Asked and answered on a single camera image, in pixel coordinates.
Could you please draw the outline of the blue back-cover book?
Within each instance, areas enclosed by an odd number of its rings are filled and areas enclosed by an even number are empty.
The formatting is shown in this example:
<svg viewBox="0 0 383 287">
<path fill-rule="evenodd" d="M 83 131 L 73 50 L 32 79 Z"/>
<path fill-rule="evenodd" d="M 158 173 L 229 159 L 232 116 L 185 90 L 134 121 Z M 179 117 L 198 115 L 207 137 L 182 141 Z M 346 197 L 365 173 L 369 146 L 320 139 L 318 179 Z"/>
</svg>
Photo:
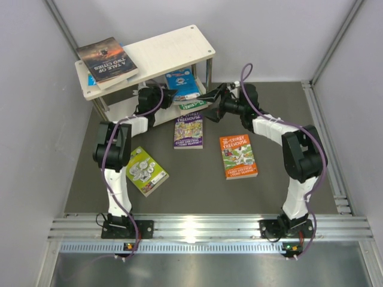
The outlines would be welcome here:
<svg viewBox="0 0 383 287">
<path fill-rule="evenodd" d="M 168 89 L 176 90 L 173 103 L 181 105 L 197 100 L 200 96 L 199 88 L 191 69 L 182 69 L 165 74 Z"/>
</svg>

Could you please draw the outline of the green 104-storey treehouse book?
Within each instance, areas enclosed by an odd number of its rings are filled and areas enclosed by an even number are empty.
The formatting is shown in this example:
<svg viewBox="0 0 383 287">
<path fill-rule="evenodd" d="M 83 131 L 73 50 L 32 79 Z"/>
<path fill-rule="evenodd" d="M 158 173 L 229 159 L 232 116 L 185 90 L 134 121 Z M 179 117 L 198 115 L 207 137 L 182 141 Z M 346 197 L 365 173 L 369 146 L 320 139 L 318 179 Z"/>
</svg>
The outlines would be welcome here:
<svg viewBox="0 0 383 287">
<path fill-rule="evenodd" d="M 198 100 L 195 102 L 185 103 L 185 104 L 179 105 L 179 108 L 182 111 L 192 111 L 192 110 L 198 111 L 200 109 L 206 108 L 207 106 L 209 106 L 208 102 Z"/>
</svg>

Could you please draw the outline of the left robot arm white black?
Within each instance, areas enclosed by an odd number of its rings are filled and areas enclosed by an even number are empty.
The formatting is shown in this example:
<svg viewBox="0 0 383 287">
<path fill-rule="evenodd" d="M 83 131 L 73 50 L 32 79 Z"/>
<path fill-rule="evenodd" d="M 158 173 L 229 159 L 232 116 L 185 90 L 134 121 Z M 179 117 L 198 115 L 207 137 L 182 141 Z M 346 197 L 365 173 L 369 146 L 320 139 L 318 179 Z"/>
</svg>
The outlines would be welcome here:
<svg viewBox="0 0 383 287">
<path fill-rule="evenodd" d="M 116 233 L 122 237 L 130 237 L 136 227 L 130 213 L 132 205 L 126 183 L 132 138 L 154 126 L 156 112 L 169 108 L 176 93 L 174 89 L 161 86 L 140 87 L 138 104 L 132 115 L 99 124 L 93 160 L 101 170 L 108 193 L 107 224 L 114 224 Z"/>
</svg>

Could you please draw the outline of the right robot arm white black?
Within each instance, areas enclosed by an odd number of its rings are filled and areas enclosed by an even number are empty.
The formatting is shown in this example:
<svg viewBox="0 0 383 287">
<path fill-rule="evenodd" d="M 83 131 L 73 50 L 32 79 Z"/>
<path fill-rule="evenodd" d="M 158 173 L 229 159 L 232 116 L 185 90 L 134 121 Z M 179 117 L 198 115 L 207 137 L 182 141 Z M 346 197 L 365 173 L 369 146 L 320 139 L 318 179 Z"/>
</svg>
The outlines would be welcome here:
<svg viewBox="0 0 383 287">
<path fill-rule="evenodd" d="M 227 113 L 238 115 L 245 129 L 281 146 L 289 185 L 277 220 L 280 232 L 293 237 L 308 220 L 309 200 L 321 183 L 328 161 L 314 126 L 302 127 L 272 116 L 260 108 L 258 97 L 254 85 L 231 83 L 220 84 L 198 99 L 218 103 L 205 111 L 209 120 L 217 123 Z"/>
</svg>

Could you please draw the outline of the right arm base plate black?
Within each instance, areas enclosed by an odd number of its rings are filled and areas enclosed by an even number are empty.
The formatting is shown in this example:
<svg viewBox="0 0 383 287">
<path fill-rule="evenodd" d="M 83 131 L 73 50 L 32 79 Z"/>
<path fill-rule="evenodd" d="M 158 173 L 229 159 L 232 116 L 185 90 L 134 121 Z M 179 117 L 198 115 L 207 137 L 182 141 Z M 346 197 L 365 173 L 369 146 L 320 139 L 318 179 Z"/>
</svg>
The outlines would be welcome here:
<svg viewBox="0 0 383 287">
<path fill-rule="evenodd" d="M 260 237 L 271 242 L 276 242 L 281 239 L 298 239 L 300 236 L 303 236 L 304 239 L 308 239 L 314 232 L 311 220 L 307 220 L 305 223 L 288 231 L 280 227 L 277 219 L 263 219 L 259 221 L 259 227 Z"/>
</svg>

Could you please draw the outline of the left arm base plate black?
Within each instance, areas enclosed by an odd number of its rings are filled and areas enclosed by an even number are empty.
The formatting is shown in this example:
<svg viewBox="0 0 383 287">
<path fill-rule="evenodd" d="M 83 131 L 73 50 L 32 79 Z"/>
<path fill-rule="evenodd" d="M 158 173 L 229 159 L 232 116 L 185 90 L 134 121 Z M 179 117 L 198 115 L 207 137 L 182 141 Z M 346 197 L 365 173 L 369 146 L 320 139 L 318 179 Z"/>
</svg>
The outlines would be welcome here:
<svg viewBox="0 0 383 287">
<path fill-rule="evenodd" d="M 138 239 L 152 239 L 154 233 L 153 220 L 137 220 Z M 136 231 L 133 224 L 128 221 L 125 224 L 104 222 L 101 233 L 102 239 L 135 239 Z"/>
</svg>

